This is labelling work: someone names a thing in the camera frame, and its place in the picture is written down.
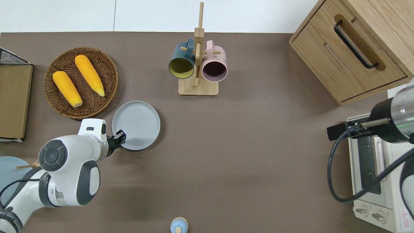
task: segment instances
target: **pink mug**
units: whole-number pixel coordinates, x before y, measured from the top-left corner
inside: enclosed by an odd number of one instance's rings
[[[213,54],[213,51],[220,51],[221,54]],[[213,41],[207,41],[206,53],[201,73],[210,82],[220,82],[227,77],[226,52],[222,47],[214,45]]]

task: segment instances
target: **toaster oven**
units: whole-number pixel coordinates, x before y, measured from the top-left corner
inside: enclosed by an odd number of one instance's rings
[[[350,117],[360,121],[368,114]],[[389,164],[414,147],[410,143],[388,143],[377,136],[348,139],[351,161],[352,190],[356,194],[366,187]],[[403,164],[379,184],[354,201],[357,218],[391,232],[414,232],[414,222],[406,210],[400,193],[400,174]]]

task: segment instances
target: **corn cob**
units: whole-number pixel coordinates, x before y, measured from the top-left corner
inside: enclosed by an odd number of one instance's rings
[[[67,73],[64,71],[56,71],[53,73],[52,77],[59,91],[72,107],[76,108],[82,105],[82,99]]]
[[[101,79],[89,59],[85,55],[77,55],[75,57],[75,64],[92,90],[100,96],[105,96]]]

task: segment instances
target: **mug rack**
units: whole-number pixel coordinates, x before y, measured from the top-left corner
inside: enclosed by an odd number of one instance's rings
[[[204,28],[203,24],[203,10],[204,3],[200,2],[200,14],[198,19],[198,27],[194,29],[194,46],[195,46],[195,65],[194,73],[191,77],[178,80],[178,93],[180,95],[206,95],[214,96],[219,93],[218,82],[210,82],[203,79],[201,75],[201,67],[203,63],[204,51]],[[214,51],[213,54],[219,54],[219,51]]]

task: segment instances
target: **wooden base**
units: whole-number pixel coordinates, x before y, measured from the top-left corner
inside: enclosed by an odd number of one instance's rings
[[[196,74],[194,72],[194,74],[191,77],[178,80],[178,93],[180,95],[212,96],[217,95],[219,93],[219,83],[207,81],[202,77],[198,79],[197,87],[194,87],[195,77]]]

